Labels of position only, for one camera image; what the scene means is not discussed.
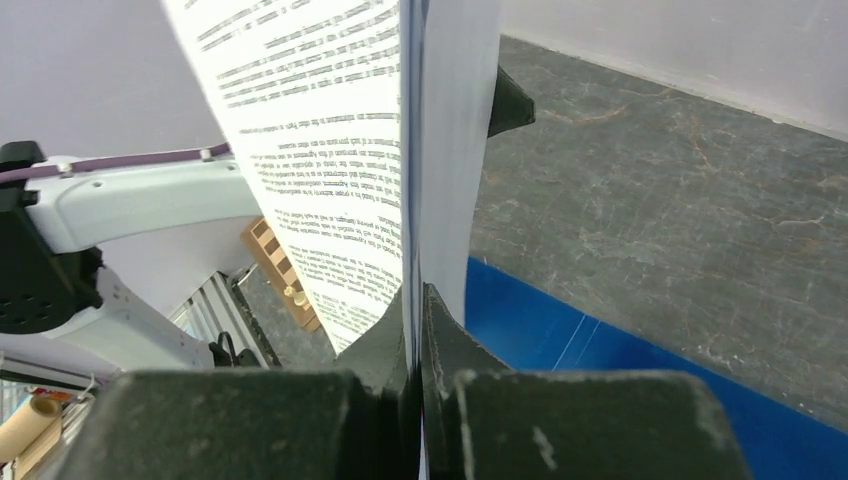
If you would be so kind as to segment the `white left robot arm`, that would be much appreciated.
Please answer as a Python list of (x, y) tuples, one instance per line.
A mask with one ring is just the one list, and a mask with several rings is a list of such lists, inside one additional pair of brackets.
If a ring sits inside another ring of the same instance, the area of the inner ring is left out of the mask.
[(1, 376), (80, 390), (138, 369), (254, 367), (227, 331), (199, 339), (134, 294), (100, 244), (253, 216), (255, 253), (314, 320), (361, 336), (400, 289), (401, 166), (373, 108), (278, 123), (254, 160), (259, 205), (228, 144), (47, 164), (3, 146)]

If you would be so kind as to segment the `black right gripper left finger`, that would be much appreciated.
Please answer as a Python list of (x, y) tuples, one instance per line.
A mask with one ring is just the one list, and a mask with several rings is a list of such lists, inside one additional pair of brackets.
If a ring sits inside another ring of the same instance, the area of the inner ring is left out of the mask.
[(404, 479), (394, 394), (360, 370), (134, 371), (99, 394), (62, 479)]

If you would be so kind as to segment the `blue plastic folder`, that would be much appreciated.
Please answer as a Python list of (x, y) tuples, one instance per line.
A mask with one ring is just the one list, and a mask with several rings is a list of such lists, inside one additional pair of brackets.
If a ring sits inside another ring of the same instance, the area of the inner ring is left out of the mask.
[(843, 479), (847, 436), (483, 262), (466, 324), (504, 374), (466, 378), (468, 479)]

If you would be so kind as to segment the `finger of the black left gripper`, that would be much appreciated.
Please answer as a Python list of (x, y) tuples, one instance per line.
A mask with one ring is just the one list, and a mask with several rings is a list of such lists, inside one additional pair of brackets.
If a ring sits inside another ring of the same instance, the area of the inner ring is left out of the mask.
[(487, 137), (530, 125), (535, 120), (534, 100), (499, 66)]

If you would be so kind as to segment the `white printed paper stack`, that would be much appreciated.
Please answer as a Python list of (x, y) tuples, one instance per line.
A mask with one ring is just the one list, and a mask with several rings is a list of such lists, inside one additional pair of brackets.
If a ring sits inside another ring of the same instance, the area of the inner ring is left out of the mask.
[(166, 1), (336, 353), (236, 380), (261, 472), (469, 479), (452, 376), (498, 75), (497, 1)]

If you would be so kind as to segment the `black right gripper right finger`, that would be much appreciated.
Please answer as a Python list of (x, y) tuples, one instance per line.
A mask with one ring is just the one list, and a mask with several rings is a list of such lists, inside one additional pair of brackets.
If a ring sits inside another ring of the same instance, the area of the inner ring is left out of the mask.
[(423, 288), (433, 479), (747, 479), (721, 403), (696, 377), (508, 368)]

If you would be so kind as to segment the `wooden chessboard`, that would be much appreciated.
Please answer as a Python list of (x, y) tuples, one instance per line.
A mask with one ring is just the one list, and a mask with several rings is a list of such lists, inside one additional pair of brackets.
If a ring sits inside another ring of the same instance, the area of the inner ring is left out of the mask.
[(274, 291), (283, 301), (294, 323), (302, 330), (312, 333), (321, 327), (321, 322), (311, 304), (304, 310), (296, 307), (284, 295), (284, 290), (291, 285), (305, 292), (292, 263), (277, 240), (268, 222), (258, 217), (242, 232), (241, 239), (260, 270), (266, 275)]

